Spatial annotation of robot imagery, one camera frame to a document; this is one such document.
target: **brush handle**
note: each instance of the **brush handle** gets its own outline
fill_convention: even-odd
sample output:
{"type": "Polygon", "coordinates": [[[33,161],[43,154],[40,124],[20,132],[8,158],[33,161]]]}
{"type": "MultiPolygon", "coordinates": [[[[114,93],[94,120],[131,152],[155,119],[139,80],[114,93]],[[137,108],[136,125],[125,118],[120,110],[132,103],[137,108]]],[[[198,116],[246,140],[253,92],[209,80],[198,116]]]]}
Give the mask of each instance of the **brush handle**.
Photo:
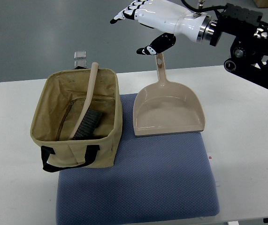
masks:
{"type": "Polygon", "coordinates": [[[98,66],[99,65],[98,65],[97,62],[92,63],[89,82],[88,82],[86,100],[84,102],[84,106],[83,106],[82,112],[81,112],[81,114],[80,114],[80,116],[79,116],[79,118],[77,120],[77,123],[74,126],[74,128],[73,128],[73,130],[72,130],[72,132],[71,132],[71,134],[69,136],[69,140],[71,140],[73,138],[74,134],[76,133],[79,125],[81,124],[81,122],[82,122],[84,116],[86,115],[87,110],[88,110],[88,108],[89,108],[89,106],[91,104],[98,66]]]}

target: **beige canvas bag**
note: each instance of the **beige canvas bag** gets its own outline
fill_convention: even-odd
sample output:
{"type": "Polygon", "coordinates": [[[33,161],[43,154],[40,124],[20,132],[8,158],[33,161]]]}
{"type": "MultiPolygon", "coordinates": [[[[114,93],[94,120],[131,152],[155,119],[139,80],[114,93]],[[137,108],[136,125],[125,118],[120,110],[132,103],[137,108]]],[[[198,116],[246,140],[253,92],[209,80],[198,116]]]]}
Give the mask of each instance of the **beige canvas bag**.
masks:
{"type": "Polygon", "coordinates": [[[89,69],[51,75],[42,90],[32,124],[31,137],[41,147],[43,169],[56,172],[74,167],[102,168],[114,165],[122,134],[122,105],[116,73],[98,69],[91,109],[102,112],[90,140],[68,140],[84,105],[89,69]]]}

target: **blue mat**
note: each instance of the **blue mat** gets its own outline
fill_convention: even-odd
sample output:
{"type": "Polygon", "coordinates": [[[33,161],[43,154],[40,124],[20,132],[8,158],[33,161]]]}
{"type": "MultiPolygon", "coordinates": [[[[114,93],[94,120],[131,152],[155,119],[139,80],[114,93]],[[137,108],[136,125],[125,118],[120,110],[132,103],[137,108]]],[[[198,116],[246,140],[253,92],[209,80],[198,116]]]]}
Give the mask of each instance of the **blue mat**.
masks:
{"type": "Polygon", "coordinates": [[[135,137],[136,94],[122,95],[115,165],[60,171],[58,225],[119,225],[215,216],[215,181],[200,133],[135,137]]]}

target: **brush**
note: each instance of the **brush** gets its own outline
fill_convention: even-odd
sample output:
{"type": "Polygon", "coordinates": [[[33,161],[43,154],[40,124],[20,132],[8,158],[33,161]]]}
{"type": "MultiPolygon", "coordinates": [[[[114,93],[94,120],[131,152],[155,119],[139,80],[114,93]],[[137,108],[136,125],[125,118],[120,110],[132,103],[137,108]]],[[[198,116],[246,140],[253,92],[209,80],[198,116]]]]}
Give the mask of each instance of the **brush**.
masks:
{"type": "Polygon", "coordinates": [[[77,120],[76,125],[74,126],[69,140],[86,140],[92,136],[95,128],[97,127],[101,115],[101,112],[89,109],[91,104],[91,100],[93,97],[94,85],[96,80],[96,74],[98,70],[98,63],[94,62],[91,66],[90,77],[88,82],[88,89],[86,100],[84,102],[84,106],[82,112],[77,120]]]}

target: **dustpan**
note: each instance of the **dustpan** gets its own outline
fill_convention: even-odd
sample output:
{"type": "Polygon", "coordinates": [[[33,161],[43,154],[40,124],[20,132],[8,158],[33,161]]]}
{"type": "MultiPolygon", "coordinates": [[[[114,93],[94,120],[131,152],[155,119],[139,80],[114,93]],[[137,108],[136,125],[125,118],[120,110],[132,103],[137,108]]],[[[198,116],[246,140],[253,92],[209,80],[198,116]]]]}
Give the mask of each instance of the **dustpan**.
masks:
{"type": "Polygon", "coordinates": [[[205,116],[196,94],[187,86],[166,78],[163,54],[156,55],[158,82],[143,88],[133,107],[136,136],[199,132],[205,116]]]}

